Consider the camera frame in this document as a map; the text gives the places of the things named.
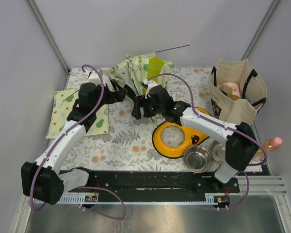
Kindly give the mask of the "green avocado pet tent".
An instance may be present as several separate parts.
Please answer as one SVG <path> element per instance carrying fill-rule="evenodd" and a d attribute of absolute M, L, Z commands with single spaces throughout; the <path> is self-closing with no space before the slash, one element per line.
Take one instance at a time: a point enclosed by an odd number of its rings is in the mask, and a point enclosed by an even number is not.
<path fill-rule="evenodd" d="M 107 84 L 110 90 L 113 90 L 110 79 L 115 79 L 121 87 L 127 84 L 133 89 L 136 96 L 142 96 L 146 93 L 146 88 L 142 84 L 145 79 L 153 80 L 166 89 L 174 65 L 169 61 L 157 58 L 154 52 L 136 56 L 127 55 L 123 62 L 107 71 L 106 76 L 109 79 L 107 82 L 93 66 L 83 65 L 81 69 L 83 72 L 95 71 L 99 75 L 101 84 Z"/>

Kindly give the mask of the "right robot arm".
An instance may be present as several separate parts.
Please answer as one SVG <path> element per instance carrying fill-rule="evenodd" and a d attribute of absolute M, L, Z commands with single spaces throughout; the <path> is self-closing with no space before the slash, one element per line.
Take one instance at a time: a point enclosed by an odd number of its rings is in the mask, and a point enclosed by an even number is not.
<path fill-rule="evenodd" d="M 225 146 L 225 162 L 215 171 L 212 189 L 222 192 L 228 181 L 244 171 L 258 151 L 253 131 L 245 122 L 239 125 L 215 119 L 183 101 L 174 101 L 161 85 L 152 87 L 146 95 L 132 98 L 132 116 L 141 119 L 161 115 L 166 121 L 204 133 Z"/>

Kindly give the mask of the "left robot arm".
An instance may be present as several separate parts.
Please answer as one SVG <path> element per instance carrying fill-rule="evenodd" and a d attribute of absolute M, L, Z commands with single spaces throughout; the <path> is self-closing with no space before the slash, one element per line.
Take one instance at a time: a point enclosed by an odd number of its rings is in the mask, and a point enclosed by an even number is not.
<path fill-rule="evenodd" d="M 96 181 L 85 169 L 75 169 L 61 174 L 61 167 L 76 143 L 90 130 L 97 119 L 97 111 L 104 105 L 122 102 L 135 93 L 128 86 L 121 87 L 115 80 L 107 84 L 84 83 L 78 92 L 63 129 L 49 148 L 33 163 L 25 162 L 21 167 L 23 194 L 30 204 L 39 200 L 56 204 L 64 193 L 80 187 L 85 192 L 95 188 Z"/>

